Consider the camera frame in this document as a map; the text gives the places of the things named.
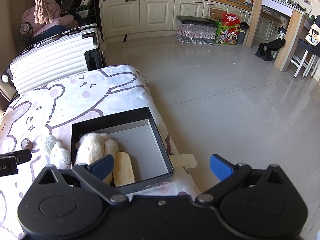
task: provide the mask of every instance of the cabinet door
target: cabinet door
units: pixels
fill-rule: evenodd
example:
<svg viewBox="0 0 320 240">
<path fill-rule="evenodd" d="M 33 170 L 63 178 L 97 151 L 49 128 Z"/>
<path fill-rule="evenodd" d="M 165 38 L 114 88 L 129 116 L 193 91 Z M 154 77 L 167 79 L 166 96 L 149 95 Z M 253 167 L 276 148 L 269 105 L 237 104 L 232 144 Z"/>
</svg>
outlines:
<svg viewBox="0 0 320 240">
<path fill-rule="evenodd" d="M 238 15 L 239 17 L 241 17 L 240 22 L 243 22 L 245 20 L 245 16 L 246 16 L 247 11 L 229 5 L 228 6 L 228 13 Z"/>
<path fill-rule="evenodd" d="M 278 30 L 276 30 L 275 28 L 278 28 L 279 24 L 278 23 L 273 23 L 272 24 L 272 28 L 270 30 L 270 35 L 269 35 L 269 41 L 274 41 L 279 37 L 279 33 Z"/>
<path fill-rule="evenodd" d="M 100 11 L 106 38 L 140 32 L 139 0 L 105 0 Z"/>
<path fill-rule="evenodd" d="M 255 38 L 267 41 L 270 35 L 273 22 L 264 17 L 260 17 Z"/>
<path fill-rule="evenodd" d="M 176 29 L 177 15 L 202 17 L 203 6 L 203 0 L 175 0 L 172 29 Z"/>
<path fill-rule="evenodd" d="M 213 1 L 204 1 L 204 9 L 203 9 L 203 16 L 210 16 L 215 17 L 215 15 L 210 15 L 210 9 L 222 10 L 227 11 L 228 5 Z"/>
<path fill-rule="evenodd" d="M 140 31 L 166 31 L 173 27 L 174 0 L 140 0 Z"/>
<path fill-rule="evenodd" d="M 251 12 L 245 14 L 244 22 L 250 25 Z"/>
</svg>

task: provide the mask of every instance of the bed sheet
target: bed sheet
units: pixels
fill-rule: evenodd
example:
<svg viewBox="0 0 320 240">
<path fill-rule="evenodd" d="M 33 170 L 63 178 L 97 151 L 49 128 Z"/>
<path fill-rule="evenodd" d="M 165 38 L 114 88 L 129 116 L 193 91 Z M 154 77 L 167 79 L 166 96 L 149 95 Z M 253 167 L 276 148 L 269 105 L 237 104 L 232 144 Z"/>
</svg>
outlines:
<svg viewBox="0 0 320 240">
<path fill-rule="evenodd" d="M 132 66 L 121 65 L 81 73 L 50 82 L 14 100 L 0 125 L 2 154 L 21 149 L 21 142 L 33 142 L 32 159 L 18 166 L 19 174 L 0 177 L 0 239 L 23 236 L 17 219 L 18 205 L 46 165 L 38 144 L 41 138 L 54 135 L 70 151 L 72 123 L 148 106 L 155 119 L 169 155 L 178 154 L 164 122 L 157 111 L 149 86 Z M 195 197 L 199 190 L 188 171 L 175 167 L 170 183 L 136 194 Z"/>
</svg>

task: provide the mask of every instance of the cardboard box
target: cardboard box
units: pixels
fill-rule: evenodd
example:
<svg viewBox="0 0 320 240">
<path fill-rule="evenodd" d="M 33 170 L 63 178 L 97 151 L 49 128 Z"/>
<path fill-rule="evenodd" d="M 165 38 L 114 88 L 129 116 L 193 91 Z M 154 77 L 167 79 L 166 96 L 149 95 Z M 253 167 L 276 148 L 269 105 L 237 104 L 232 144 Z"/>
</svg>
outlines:
<svg viewBox="0 0 320 240">
<path fill-rule="evenodd" d="M 217 44 L 236 44 L 241 20 L 238 15 L 223 12 L 222 21 L 213 17 L 207 18 L 217 23 L 217 34 L 215 39 Z"/>
<path fill-rule="evenodd" d="M 102 116 L 72 124 L 71 163 L 76 157 L 75 145 L 90 132 L 108 133 L 131 159 L 135 183 L 117 187 L 129 194 L 170 182 L 173 167 L 164 148 L 149 107 Z"/>
</svg>

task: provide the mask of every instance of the black box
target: black box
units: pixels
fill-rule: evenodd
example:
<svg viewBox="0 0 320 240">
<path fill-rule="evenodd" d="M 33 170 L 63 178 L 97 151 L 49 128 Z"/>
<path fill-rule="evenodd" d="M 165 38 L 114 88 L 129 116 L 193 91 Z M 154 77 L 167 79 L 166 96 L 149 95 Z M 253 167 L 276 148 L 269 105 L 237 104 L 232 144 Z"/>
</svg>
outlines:
<svg viewBox="0 0 320 240">
<path fill-rule="evenodd" d="M 65 16 L 67 14 L 75 14 L 75 13 L 80 15 L 85 25 L 91 24 L 89 9 L 87 8 L 86 5 L 80 5 L 80 6 L 62 11 L 61 16 Z"/>
<path fill-rule="evenodd" d="M 170 182 L 174 174 L 149 107 L 106 115 L 72 124 L 71 163 L 76 158 L 75 145 L 90 132 L 108 133 L 131 159 L 136 182 L 117 190 L 129 194 Z"/>
</svg>

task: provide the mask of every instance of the boot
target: boot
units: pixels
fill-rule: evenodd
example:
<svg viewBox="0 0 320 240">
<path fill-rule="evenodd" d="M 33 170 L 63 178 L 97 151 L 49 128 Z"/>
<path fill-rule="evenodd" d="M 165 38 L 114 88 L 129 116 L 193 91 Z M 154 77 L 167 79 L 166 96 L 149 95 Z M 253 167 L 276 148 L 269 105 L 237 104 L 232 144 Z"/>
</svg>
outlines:
<svg viewBox="0 0 320 240">
<path fill-rule="evenodd" d="M 260 43 L 259 48 L 256 52 L 257 57 L 262 57 L 266 53 L 263 47 L 264 47 L 264 44 Z"/>
<path fill-rule="evenodd" d="M 271 49 L 269 50 L 269 49 L 267 49 L 267 52 L 262 56 L 262 59 L 264 60 L 264 61 L 273 61 L 273 57 L 272 57 L 272 55 L 271 55 Z"/>
</svg>

